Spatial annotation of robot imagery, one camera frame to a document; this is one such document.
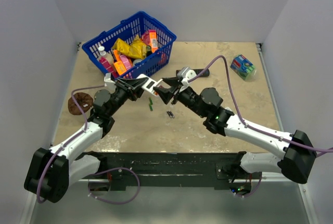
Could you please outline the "white red remote control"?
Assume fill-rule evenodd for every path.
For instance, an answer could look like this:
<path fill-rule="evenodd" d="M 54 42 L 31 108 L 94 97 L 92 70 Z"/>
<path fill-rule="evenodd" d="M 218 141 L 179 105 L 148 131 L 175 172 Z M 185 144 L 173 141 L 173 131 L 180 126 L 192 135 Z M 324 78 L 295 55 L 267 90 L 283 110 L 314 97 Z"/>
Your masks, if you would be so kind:
<path fill-rule="evenodd" d="M 154 80 L 148 76 L 146 76 L 145 74 L 140 74 L 138 77 L 138 79 L 143 79 L 144 83 L 141 86 L 141 88 L 146 91 L 149 92 L 150 94 L 154 95 L 155 97 L 159 97 L 158 93 L 154 91 L 154 87 L 161 87 L 161 83 L 162 83 L 162 79 L 160 80 Z"/>

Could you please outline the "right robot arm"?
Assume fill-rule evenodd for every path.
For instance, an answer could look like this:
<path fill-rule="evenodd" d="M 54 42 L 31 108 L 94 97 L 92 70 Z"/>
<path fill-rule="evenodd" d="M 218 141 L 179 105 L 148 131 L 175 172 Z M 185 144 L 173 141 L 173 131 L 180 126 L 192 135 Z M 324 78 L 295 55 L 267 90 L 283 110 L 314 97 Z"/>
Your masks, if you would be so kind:
<path fill-rule="evenodd" d="M 249 173 L 274 172 L 298 184 L 307 183 L 317 153 L 305 132 L 281 132 L 244 120 L 222 107 L 223 99 L 213 87 L 197 94 L 191 87 L 183 89 L 177 78 L 163 81 L 170 87 L 155 86 L 153 90 L 165 104 L 180 102 L 203 118 L 203 125 L 211 133 L 237 138 L 266 150 L 257 154 L 243 152 L 232 165 L 236 178 L 242 179 Z"/>

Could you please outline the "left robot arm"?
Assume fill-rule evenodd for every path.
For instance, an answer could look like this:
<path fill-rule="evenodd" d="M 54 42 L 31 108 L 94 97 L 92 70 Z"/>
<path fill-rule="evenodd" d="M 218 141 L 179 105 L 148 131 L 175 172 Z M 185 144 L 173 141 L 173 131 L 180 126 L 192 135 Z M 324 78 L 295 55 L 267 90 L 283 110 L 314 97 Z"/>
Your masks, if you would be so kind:
<path fill-rule="evenodd" d="M 105 77 L 98 86 L 89 116 L 84 125 L 72 136 L 50 149 L 39 148 L 32 156 L 24 188 L 36 195 L 38 203 L 58 202 L 70 185 L 70 167 L 89 146 L 110 132 L 113 115 L 129 99 L 135 101 L 144 92 L 147 76 L 136 79 Z"/>

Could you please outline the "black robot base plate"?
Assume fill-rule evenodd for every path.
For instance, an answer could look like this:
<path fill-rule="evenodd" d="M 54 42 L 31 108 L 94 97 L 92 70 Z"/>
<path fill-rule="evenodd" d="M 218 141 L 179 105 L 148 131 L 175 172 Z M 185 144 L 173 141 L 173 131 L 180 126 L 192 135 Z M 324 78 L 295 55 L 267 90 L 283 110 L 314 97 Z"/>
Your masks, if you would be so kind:
<path fill-rule="evenodd" d="M 251 190 L 260 173 L 240 167 L 244 153 L 114 153 L 89 152 L 100 160 L 99 175 L 112 191 L 130 186 L 191 187 L 216 190 Z"/>

